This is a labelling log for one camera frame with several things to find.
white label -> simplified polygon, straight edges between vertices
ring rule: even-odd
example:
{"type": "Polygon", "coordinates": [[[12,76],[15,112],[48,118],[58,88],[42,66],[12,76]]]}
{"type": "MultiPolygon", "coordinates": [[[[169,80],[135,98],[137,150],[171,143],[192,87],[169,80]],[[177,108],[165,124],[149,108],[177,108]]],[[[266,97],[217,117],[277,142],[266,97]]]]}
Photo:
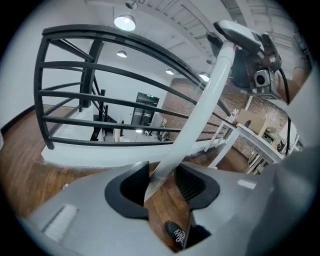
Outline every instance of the white label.
{"type": "Polygon", "coordinates": [[[254,183],[254,182],[251,182],[251,181],[247,181],[247,180],[244,180],[244,179],[239,179],[238,180],[238,185],[242,186],[242,187],[245,187],[247,189],[255,189],[257,183],[254,183]]]}

railing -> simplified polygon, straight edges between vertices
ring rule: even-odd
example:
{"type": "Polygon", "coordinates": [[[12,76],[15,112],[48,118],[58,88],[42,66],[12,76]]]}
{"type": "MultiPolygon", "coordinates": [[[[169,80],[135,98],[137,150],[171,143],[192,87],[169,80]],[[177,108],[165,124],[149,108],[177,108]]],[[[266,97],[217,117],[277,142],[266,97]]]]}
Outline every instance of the railing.
{"type": "MultiPolygon", "coordinates": [[[[65,25],[58,27],[47,28],[42,33],[43,38],[39,47],[35,71],[34,71],[34,104],[37,121],[40,127],[43,139],[49,149],[54,148],[55,143],[65,143],[74,145],[85,145],[85,146],[105,146],[105,147],[128,147],[128,146],[153,146],[153,145],[166,145],[172,144],[173,141],[153,141],[153,142],[104,142],[104,141],[87,141],[78,139],[68,139],[55,137],[55,132],[59,129],[62,124],[75,125],[75,126],[86,126],[93,128],[104,128],[104,129],[121,129],[121,130],[143,130],[143,131],[160,131],[160,132],[174,132],[179,133],[181,129],[178,128],[167,128],[167,127],[153,127],[153,126],[142,126],[142,125],[132,125],[124,123],[113,123],[109,122],[108,119],[108,108],[104,103],[122,105],[132,108],[139,108],[144,110],[150,110],[162,114],[167,114],[175,117],[180,117],[188,119],[189,116],[177,113],[174,111],[169,111],[166,109],[153,107],[145,105],[138,102],[132,102],[122,99],[109,98],[104,96],[103,91],[99,89],[95,70],[100,70],[104,72],[110,72],[122,76],[126,76],[141,82],[147,83],[151,86],[165,90],[171,94],[174,94],[194,105],[197,101],[182,94],[175,89],[168,87],[160,82],[152,80],[148,77],[123,70],[120,68],[97,64],[100,52],[103,47],[103,41],[112,42],[120,44],[126,47],[133,48],[147,55],[150,55],[157,60],[162,61],[166,65],[174,68],[180,74],[184,75],[186,78],[194,82],[202,90],[205,84],[200,81],[198,75],[192,71],[192,69],[187,66],[181,59],[177,58],[175,55],[167,51],[166,49],[160,47],[159,45],[146,40],[143,37],[137,36],[135,34],[130,34],[128,32],[123,32],[118,29],[98,26],[98,25],[65,25]],[[89,54],[78,48],[76,45],[71,43],[68,39],[93,39],[89,54]],[[47,50],[49,44],[60,47],[82,59],[81,61],[51,61],[45,62],[47,50]],[[80,82],[66,83],[61,85],[52,86],[49,88],[42,89],[42,79],[44,69],[63,69],[78,71],[82,73],[80,82]],[[79,92],[68,92],[68,91],[56,91],[57,89],[68,88],[72,86],[80,85],[79,92]],[[62,102],[51,107],[49,110],[44,112],[42,97],[61,97],[66,98],[62,102]],[[73,99],[79,99],[79,105],[74,108],[74,110],[63,117],[53,117],[49,116],[53,111],[57,110],[61,106],[70,102],[73,99]],[[82,111],[83,108],[88,108],[91,102],[99,111],[99,121],[90,120],[80,120],[72,119],[72,116],[76,111],[82,111]],[[47,122],[55,123],[51,130],[48,130],[47,122]]],[[[225,107],[225,105],[220,101],[218,105],[226,112],[229,116],[230,112],[225,107]]],[[[220,117],[216,113],[212,113],[215,117],[225,121],[224,118],[220,117]]],[[[218,127],[217,124],[207,122],[208,125],[218,127]]],[[[203,134],[214,134],[215,131],[202,131],[203,134]]],[[[198,139],[197,141],[210,140],[210,139],[198,139]]]]}

wooden floor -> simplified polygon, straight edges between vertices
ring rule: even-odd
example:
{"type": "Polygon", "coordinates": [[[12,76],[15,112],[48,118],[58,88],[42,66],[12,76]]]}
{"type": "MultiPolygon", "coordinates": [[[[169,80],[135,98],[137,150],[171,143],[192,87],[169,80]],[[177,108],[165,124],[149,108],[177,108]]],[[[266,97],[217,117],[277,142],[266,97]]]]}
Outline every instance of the wooden floor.
{"type": "MultiPolygon", "coordinates": [[[[54,112],[54,116],[63,116],[70,110],[68,107],[62,107],[54,112]]],[[[41,156],[44,146],[34,111],[20,119],[4,135],[4,145],[0,151],[0,181],[17,216],[27,218],[32,211],[56,195],[64,184],[107,170],[47,164],[41,156]]],[[[214,149],[207,153],[187,156],[184,161],[208,166],[216,155],[214,149]]],[[[152,172],[157,165],[157,163],[150,164],[150,171],[152,172]]],[[[245,158],[230,150],[218,168],[243,172],[247,166],[245,158]]],[[[174,221],[186,230],[189,208],[175,186],[173,176],[145,202],[144,206],[148,209],[152,230],[166,245],[176,251],[173,241],[164,230],[164,223],[174,221]]]]}

table leg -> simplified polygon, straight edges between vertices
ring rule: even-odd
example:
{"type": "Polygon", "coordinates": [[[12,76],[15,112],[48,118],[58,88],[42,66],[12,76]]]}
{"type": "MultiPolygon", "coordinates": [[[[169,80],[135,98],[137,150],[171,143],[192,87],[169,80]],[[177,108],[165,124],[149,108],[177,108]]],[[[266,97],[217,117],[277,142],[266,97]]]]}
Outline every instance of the table leg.
{"type": "Polygon", "coordinates": [[[207,150],[210,148],[211,144],[214,143],[215,139],[217,138],[218,134],[220,133],[221,129],[224,127],[224,121],[221,122],[218,129],[216,129],[215,134],[212,136],[211,140],[209,141],[208,145],[204,148],[204,152],[207,152],[207,150]]]}
{"type": "Polygon", "coordinates": [[[210,165],[208,166],[209,168],[214,168],[222,160],[222,158],[224,158],[224,156],[231,149],[232,145],[238,139],[239,135],[240,135],[240,133],[239,133],[238,129],[234,129],[232,131],[232,133],[230,134],[230,136],[228,138],[227,144],[225,144],[225,146],[223,147],[221,152],[216,156],[216,158],[212,161],[212,163],[210,163],[210,165]]]}
{"type": "Polygon", "coordinates": [[[255,169],[255,171],[253,172],[254,175],[256,175],[258,172],[261,174],[261,172],[259,171],[259,168],[262,168],[263,169],[263,166],[265,164],[266,160],[263,160],[258,166],[257,168],[255,169]]]}
{"type": "Polygon", "coordinates": [[[250,167],[250,169],[246,172],[246,174],[250,174],[256,167],[257,165],[261,162],[261,156],[259,155],[257,159],[255,160],[255,163],[250,167]]]}

sneaker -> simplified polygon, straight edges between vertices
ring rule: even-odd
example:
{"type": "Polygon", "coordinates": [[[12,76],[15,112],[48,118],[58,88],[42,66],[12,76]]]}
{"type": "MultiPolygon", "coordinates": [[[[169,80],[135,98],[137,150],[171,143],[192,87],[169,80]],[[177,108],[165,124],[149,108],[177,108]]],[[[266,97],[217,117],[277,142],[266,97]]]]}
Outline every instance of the sneaker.
{"type": "Polygon", "coordinates": [[[164,224],[164,227],[165,231],[173,239],[175,245],[180,249],[183,249],[186,233],[182,230],[182,228],[172,221],[167,221],[164,224]]]}

